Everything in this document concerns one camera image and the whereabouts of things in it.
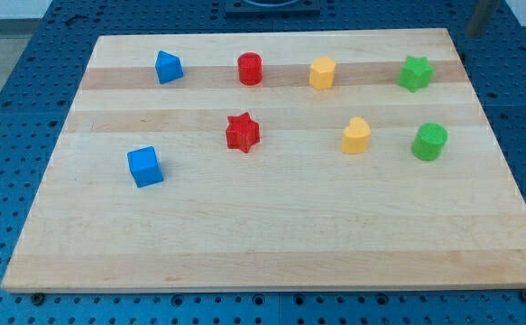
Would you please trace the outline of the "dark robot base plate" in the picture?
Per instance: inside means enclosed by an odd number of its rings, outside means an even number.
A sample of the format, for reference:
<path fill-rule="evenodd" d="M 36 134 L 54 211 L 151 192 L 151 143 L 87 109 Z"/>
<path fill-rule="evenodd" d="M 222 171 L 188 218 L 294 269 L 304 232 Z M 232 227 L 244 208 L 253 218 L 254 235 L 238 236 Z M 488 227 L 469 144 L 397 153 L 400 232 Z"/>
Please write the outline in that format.
<path fill-rule="evenodd" d="M 224 0 L 225 16 L 319 14 L 320 0 Z"/>

